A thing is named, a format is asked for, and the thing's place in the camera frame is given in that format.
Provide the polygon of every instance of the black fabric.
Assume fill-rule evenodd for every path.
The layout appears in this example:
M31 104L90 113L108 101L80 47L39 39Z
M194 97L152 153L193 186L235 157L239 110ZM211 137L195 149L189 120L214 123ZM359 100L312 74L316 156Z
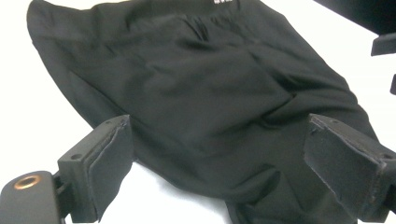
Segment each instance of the black fabric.
M92 127L129 114L138 161L223 199L234 224L356 223L303 161L307 115L374 131L346 81L262 2L35 0L28 28Z

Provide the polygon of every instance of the white surface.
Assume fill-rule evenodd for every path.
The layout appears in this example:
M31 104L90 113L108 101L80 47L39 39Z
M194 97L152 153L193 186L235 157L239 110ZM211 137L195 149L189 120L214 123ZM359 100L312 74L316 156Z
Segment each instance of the white surface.
M77 8L104 2L49 1ZM56 161L91 131L61 95L31 44L25 21L29 2L7 1L0 7L0 188L25 173L56 172ZM346 78L368 112L381 143L396 149L396 96L389 93L396 56L371 57L376 35L312 0L263 2L284 14L326 62ZM390 215L386 223L395 221L396 217ZM175 189L134 165L102 223L222 224L229 220L223 202Z

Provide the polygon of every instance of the printed label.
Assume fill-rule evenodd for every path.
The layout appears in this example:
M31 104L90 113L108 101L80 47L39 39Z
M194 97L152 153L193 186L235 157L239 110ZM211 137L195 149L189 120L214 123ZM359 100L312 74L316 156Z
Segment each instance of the printed label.
M215 4L220 4L220 3L226 3L226 2L232 2L233 0L214 0Z

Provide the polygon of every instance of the metal ring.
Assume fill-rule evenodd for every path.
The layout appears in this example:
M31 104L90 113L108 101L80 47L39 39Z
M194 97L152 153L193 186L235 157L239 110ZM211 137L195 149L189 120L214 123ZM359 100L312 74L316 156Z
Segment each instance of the metal ring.
M32 186L38 184L41 181L41 176L39 175L28 175L20 180L14 185L14 189L29 189Z

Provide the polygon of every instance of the black shorts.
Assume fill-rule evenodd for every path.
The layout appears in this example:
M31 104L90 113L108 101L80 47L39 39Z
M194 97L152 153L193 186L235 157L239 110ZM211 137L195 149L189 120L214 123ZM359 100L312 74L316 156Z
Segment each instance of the black shorts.
M132 119L137 162L227 203L234 224L352 224L303 160L309 113L375 138L345 80L258 0L35 0L28 28L92 127Z

